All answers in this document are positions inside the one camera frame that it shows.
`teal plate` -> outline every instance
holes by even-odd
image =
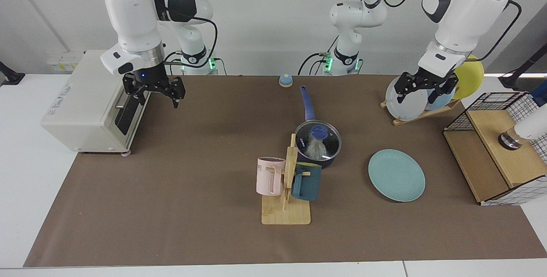
[[[418,199],[426,188],[426,177],[420,165],[397,150],[376,152],[369,162],[369,177],[382,195],[400,202]]]

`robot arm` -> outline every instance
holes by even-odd
[[[207,0],[104,0],[112,26],[118,34],[118,43],[101,56],[104,66],[113,74],[124,75],[125,92],[144,104],[144,92],[160,92],[172,99],[176,108],[184,98],[185,89],[180,77],[170,80],[165,71],[165,54],[158,21],[173,25],[179,42],[192,58],[205,50],[203,39],[190,24],[200,24],[197,15],[210,18],[211,4]],[[192,65],[202,65],[196,59]]]
[[[213,17],[213,6],[208,0],[163,0],[164,5],[157,4],[159,23],[174,32],[181,48],[180,60],[185,65],[186,74],[204,75],[211,73],[209,58],[211,50],[205,47],[201,32],[194,27],[203,24],[203,19]],[[169,6],[184,15],[165,10]]]
[[[453,71],[465,62],[509,1],[422,0],[422,9],[439,28],[418,62],[418,71],[403,73],[395,84],[399,103],[407,94],[420,89],[435,89],[429,103],[450,93],[458,82]]]
[[[338,29],[338,40],[328,72],[346,75],[355,71],[363,37],[357,28],[381,26],[387,18],[387,6],[382,0],[344,2],[332,6],[330,21]]]

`wall socket panel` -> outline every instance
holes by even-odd
[[[47,61],[47,66],[53,73],[72,73],[81,59],[80,52],[60,53],[52,55]]]

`mug rack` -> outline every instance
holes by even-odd
[[[262,224],[309,224],[311,213],[309,201],[296,199],[291,196],[291,188],[295,176],[298,148],[296,147],[297,135],[291,135],[291,146],[287,148],[285,171],[283,174],[283,191],[279,196],[262,196]],[[309,176],[310,172],[304,172],[303,176]]]

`pink mug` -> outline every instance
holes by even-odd
[[[283,191],[285,160],[276,157],[258,158],[256,171],[256,192],[265,196],[278,196]]]

